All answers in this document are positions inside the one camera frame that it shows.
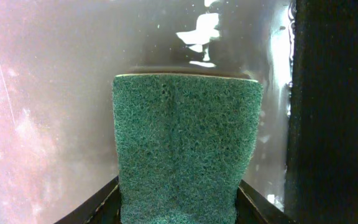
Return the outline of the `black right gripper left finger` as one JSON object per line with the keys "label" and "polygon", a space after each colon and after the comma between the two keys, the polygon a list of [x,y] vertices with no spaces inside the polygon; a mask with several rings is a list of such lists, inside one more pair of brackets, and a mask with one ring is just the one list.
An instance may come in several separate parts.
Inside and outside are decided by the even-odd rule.
{"label": "black right gripper left finger", "polygon": [[56,224],[120,224],[120,211],[119,176],[116,176]]}

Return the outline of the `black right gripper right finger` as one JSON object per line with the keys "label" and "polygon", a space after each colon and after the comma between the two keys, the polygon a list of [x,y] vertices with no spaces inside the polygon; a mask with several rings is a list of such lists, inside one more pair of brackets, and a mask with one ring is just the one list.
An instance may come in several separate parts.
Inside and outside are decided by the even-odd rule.
{"label": "black right gripper right finger", "polygon": [[236,224],[297,224],[241,180],[237,189]]}

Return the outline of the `green and yellow sponge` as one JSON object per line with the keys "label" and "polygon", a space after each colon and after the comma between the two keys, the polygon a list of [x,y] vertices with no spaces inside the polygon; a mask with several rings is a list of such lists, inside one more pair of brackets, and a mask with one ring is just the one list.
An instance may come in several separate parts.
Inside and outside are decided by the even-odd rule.
{"label": "green and yellow sponge", "polygon": [[123,223],[234,223],[263,86],[196,75],[112,83]]}

